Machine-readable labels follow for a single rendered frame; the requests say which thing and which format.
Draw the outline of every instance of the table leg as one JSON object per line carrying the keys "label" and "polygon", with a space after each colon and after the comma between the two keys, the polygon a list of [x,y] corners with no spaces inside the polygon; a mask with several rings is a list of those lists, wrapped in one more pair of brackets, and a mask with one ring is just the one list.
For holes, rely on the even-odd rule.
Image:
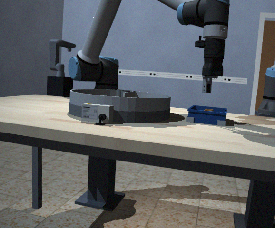
{"label": "table leg", "polygon": [[235,228],[275,228],[275,183],[251,180],[246,213],[234,213]]}
{"label": "table leg", "polygon": [[32,207],[42,207],[42,148],[32,147]]}
{"label": "table leg", "polygon": [[116,160],[89,156],[88,190],[75,203],[113,211],[125,194],[114,191]]}

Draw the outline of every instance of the control box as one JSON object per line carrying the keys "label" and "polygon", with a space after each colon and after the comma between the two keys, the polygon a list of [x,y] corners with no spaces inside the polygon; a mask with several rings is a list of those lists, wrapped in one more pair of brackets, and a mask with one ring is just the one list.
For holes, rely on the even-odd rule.
{"label": "control box", "polygon": [[111,124],[113,122],[112,105],[84,103],[81,107],[81,122]]}

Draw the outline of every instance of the wall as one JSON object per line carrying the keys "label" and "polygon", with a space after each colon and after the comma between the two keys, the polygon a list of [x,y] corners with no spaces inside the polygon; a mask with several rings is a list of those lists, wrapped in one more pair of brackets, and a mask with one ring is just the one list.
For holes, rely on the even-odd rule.
{"label": "wall", "polygon": [[47,93],[49,40],[61,38],[63,0],[0,0],[0,97]]}
{"label": "wall", "polygon": [[[68,73],[69,58],[85,42],[99,0],[65,0],[63,40],[75,43],[72,52],[62,50]],[[230,1],[224,76],[247,78],[247,85],[213,83],[212,93],[202,93],[202,81],[119,76],[118,88],[171,96],[171,106],[204,105],[249,114],[255,69],[260,12],[275,13],[274,1]],[[176,11],[156,0],[124,0],[101,52],[119,60],[119,68],[172,73],[202,74],[203,50],[195,41],[203,29],[183,26]],[[94,82],[76,82],[73,88],[94,88]]]}

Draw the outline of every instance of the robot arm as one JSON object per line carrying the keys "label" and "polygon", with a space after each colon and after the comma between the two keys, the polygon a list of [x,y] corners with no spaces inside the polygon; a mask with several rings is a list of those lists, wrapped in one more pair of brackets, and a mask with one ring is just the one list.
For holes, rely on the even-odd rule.
{"label": "robot arm", "polygon": [[[158,1],[176,10],[181,24],[204,28],[205,41],[197,41],[196,47],[204,48],[203,92],[210,93],[212,78],[223,74],[229,0],[196,0],[184,3],[183,0]],[[96,89],[118,88],[118,61],[99,55],[120,3],[121,0],[100,1],[82,50],[69,61],[69,74],[73,80],[96,81]]]}

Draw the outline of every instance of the blue plastic container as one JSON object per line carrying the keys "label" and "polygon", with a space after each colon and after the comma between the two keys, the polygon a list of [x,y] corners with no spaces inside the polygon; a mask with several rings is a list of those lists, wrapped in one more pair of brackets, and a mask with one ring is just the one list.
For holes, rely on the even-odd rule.
{"label": "blue plastic container", "polygon": [[188,117],[194,118],[194,123],[217,125],[217,121],[225,121],[226,108],[216,108],[193,105],[188,108]]}

